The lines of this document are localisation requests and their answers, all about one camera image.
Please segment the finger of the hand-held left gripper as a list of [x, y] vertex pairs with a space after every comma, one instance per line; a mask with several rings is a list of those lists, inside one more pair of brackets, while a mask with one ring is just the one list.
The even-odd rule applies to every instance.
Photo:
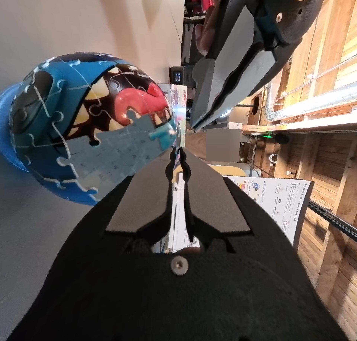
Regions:
[[228, 77], [223, 79], [224, 74], [219, 71], [222, 66], [216, 68], [217, 64], [214, 64], [203, 81], [198, 101], [194, 103], [194, 129], [203, 128], [249, 97], [275, 62], [272, 52], [258, 52], [232, 84], [228, 83]]
[[194, 66], [192, 78], [196, 92], [192, 104], [192, 128], [202, 128], [221, 117], [236, 105], [235, 99], [227, 97], [235, 90], [237, 81], [228, 86], [228, 79], [252, 46], [254, 18], [243, 7], [218, 57], [202, 58]]

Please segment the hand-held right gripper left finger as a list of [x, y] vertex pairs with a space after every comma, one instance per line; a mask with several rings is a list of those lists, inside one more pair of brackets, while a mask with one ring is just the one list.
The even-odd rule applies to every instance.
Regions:
[[150, 247], [171, 226], [172, 178], [176, 148], [170, 148], [138, 171], [129, 183], [106, 232], [143, 239]]

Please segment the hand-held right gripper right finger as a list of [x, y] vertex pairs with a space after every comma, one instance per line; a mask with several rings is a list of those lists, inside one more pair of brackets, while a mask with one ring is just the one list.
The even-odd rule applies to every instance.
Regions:
[[186, 230], [190, 241], [249, 235], [251, 229], [220, 173], [183, 148], [179, 149], [184, 187]]

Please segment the blue puzzle ball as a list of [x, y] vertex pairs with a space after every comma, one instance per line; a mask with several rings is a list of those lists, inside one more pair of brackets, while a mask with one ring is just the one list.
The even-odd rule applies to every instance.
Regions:
[[95, 52], [38, 64], [20, 83], [9, 123], [28, 172], [54, 195], [90, 206], [177, 138], [159, 85], [137, 66]]

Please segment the printed puzzle box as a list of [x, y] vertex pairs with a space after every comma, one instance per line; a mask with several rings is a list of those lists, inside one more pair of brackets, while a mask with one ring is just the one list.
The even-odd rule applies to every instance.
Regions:
[[159, 84], [159, 87], [171, 105], [174, 121], [177, 128], [176, 146], [185, 147], [186, 142], [186, 104], [187, 86]]

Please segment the blue ball stand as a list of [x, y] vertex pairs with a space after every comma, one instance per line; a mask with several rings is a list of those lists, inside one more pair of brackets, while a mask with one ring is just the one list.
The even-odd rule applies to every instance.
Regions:
[[11, 165], [22, 171], [28, 172], [24, 164], [16, 155], [10, 134], [10, 108], [19, 87], [20, 83], [13, 84], [5, 89], [0, 95], [0, 152]]

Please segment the person's left hand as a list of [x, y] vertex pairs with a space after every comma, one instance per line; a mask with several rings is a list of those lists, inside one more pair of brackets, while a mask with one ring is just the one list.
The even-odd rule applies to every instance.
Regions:
[[203, 56], [206, 56], [214, 39], [218, 23], [221, 0], [212, 0], [212, 5], [206, 10], [205, 21], [195, 27], [196, 46]]

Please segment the small dark flat object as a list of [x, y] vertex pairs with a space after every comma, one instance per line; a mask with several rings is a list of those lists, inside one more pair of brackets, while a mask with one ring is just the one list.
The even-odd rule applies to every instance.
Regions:
[[174, 66], [169, 68], [169, 79], [172, 85], [185, 85], [194, 89], [196, 82], [192, 77], [194, 65]]

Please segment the printed instruction sheet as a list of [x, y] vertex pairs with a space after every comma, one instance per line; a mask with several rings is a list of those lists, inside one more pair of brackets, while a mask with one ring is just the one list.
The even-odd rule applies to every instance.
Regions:
[[[302, 226], [313, 183], [305, 180], [242, 177], [229, 178], [276, 222], [295, 249], [298, 249]], [[154, 253], [174, 253], [183, 248], [199, 247], [197, 237], [190, 242], [185, 225], [184, 179], [177, 174], [173, 184], [173, 207], [169, 233], [158, 241]]]

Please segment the black ceiling pipe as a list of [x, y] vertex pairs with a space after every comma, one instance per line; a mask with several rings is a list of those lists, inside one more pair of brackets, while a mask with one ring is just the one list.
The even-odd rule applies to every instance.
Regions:
[[340, 232], [351, 238], [353, 241], [357, 242], [356, 227], [337, 217], [335, 214], [328, 211], [326, 208], [320, 206], [312, 200], [309, 201], [308, 208], [310, 208], [314, 213], [325, 219], [329, 224], [332, 224], [332, 226], [337, 228]]

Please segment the ribbed silver air duct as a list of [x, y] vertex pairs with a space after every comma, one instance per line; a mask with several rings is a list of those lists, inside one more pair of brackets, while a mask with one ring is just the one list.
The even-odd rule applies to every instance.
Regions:
[[357, 100], [357, 82], [342, 86], [327, 93], [293, 104], [279, 111], [266, 109], [266, 119], [269, 122], [300, 116], [314, 111], [334, 108]]

